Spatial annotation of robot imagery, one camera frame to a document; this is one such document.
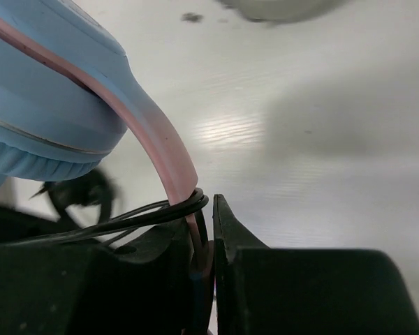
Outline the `pink blue cat-ear headphones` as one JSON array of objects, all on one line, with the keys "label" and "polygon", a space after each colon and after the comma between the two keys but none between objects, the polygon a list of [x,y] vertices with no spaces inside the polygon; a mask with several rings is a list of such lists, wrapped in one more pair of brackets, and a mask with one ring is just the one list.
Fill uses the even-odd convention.
[{"label": "pink blue cat-ear headphones", "polygon": [[8,176],[82,176],[126,131],[153,163],[168,207],[20,244],[63,244],[182,217],[193,242],[194,279],[208,276],[213,252],[198,216],[207,197],[184,143],[137,83],[122,46],[72,1],[0,1],[0,185]]}]

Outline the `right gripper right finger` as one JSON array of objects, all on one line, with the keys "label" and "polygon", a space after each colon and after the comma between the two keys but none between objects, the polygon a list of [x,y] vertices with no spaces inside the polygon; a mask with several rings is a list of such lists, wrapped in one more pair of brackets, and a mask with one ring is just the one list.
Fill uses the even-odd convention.
[{"label": "right gripper right finger", "polygon": [[271,248],[214,196],[220,334],[419,334],[396,264],[378,250]]}]

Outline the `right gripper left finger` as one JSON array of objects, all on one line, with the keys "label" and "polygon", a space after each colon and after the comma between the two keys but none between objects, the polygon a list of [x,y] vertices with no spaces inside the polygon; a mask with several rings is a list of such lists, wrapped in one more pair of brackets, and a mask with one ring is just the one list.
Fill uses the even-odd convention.
[{"label": "right gripper left finger", "polygon": [[206,334],[212,291],[193,280],[185,222],[116,250],[96,240],[18,246],[66,225],[0,206],[0,334]]}]

